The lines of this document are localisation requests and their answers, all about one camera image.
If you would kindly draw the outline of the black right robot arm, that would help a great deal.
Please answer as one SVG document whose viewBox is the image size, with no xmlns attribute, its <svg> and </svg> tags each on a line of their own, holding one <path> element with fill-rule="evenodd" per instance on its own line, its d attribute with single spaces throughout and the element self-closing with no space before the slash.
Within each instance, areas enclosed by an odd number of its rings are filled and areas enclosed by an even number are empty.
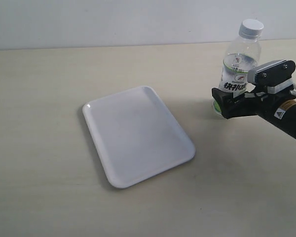
<svg viewBox="0 0 296 237">
<path fill-rule="evenodd" d="M 233 97 L 231 92 L 212 88 L 212 96 L 225 119 L 259 116 L 296 139 L 296 97 L 290 94 L 290 89 L 292 86 L 269 94 L 263 87 L 256 86 L 250 92 Z"/>
</svg>

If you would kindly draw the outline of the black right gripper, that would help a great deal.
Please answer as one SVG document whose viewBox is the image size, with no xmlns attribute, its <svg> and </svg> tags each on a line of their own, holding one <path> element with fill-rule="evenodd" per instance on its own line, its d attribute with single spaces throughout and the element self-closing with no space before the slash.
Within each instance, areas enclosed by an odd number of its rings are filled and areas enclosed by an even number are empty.
<svg viewBox="0 0 296 237">
<path fill-rule="evenodd" d="M 233 97 L 233 93 L 211 89 L 214 111 L 226 119 L 259 116 L 274 119 L 274 96 L 264 92 L 243 93 Z"/>
</svg>

